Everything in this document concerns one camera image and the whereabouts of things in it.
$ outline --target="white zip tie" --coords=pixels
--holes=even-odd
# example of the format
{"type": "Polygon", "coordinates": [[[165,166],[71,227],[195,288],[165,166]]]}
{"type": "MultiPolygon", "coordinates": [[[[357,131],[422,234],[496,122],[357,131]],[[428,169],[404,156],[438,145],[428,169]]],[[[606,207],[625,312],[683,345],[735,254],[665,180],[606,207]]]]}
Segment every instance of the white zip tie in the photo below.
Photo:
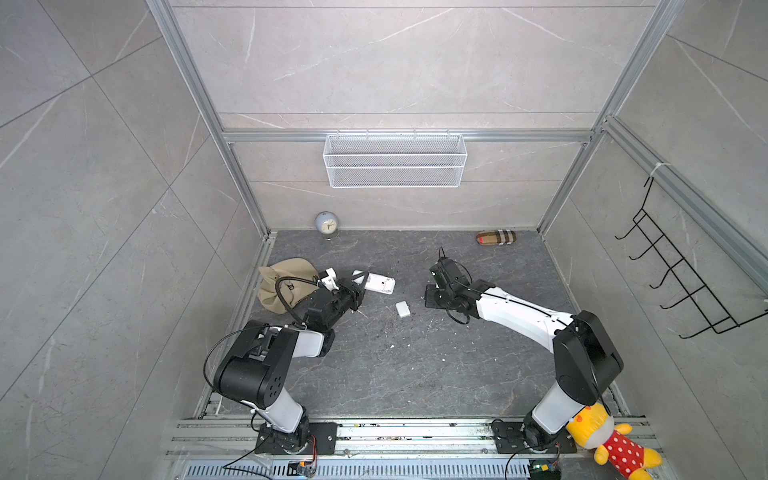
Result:
{"type": "Polygon", "coordinates": [[[656,173],[656,170],[658,170],[659,167],[662,165],[668,165],[670,167],[672,166],[672,164],[665,164],[664,162],[656,162],[656,166],[654,167],[653,170],[650,171],[650,174],[648,175],[648,177],[653,177],[653,175],[656,173]]]}

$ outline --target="clock face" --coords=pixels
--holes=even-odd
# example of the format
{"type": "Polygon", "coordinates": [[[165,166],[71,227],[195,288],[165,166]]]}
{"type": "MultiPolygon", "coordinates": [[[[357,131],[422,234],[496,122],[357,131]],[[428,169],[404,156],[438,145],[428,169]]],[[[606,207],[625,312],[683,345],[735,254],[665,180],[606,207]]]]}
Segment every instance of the clock face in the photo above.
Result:
{"type": "Polygon", "coordinates": [[[320,231],[323,233],[333,233],[336,231],[336,221],[335,220],[326,220],[323,222],[323,224],[320,226],[320,231]]]}

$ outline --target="alarm clock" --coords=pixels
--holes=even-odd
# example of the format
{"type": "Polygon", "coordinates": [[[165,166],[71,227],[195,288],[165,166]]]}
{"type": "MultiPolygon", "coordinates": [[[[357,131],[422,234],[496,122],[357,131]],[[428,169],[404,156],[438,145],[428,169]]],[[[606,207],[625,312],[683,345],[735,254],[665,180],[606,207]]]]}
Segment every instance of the alarm clock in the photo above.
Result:
{"type": "Polygon", "coordinates": [[[322,212],[315,218],[315,228],[324,239],[330,240],[339,235],[339,219],[330,212],[322,212]]]}

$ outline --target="plush toy head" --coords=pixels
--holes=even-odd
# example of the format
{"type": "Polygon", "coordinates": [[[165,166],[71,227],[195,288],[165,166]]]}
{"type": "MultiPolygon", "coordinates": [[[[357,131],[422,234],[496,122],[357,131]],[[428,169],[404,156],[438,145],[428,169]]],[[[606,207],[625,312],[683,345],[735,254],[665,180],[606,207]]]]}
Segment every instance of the plush toy head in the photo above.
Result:
{"type": "Polygon", "coordinates": [[[614,425],[605,407],[584,407],[565,427],[574,441],[585,449],[595,449],[594,460],[600,465],[610,462],[629,480],[651,480],[646,468],[662,464],[661,455],[628,439],[632,432],[627,423],[614,425]]]}

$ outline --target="gray tile floor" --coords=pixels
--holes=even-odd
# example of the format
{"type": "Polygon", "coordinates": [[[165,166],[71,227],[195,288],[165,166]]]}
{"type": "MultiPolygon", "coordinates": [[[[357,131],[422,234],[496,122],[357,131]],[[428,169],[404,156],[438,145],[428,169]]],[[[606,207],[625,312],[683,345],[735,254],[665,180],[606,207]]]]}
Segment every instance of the gray tile floor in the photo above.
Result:
{"type": "MultiPolygon", "coordinates": [[[[483,247],[469,231],[343,231],[323,240],[313,231],[281,231],[269,263],[308,259],[339,275],[369,269],[396,279],[392,295],[367,292],[358,313],[336,324],[321,359],[295,359],[286,387],[322,415],[524,415],[554,382],[551,354],[523,335],[473,319],[468,326],[424,307],[429,267],[438,248],[475,279],[554,310],[573,307],[536,232],[512,245],[483,247]],[[405,300],[411,316],[399,318],[405,300]]],[[[255,305],[252,317],[280,318],[255,305]]]]}

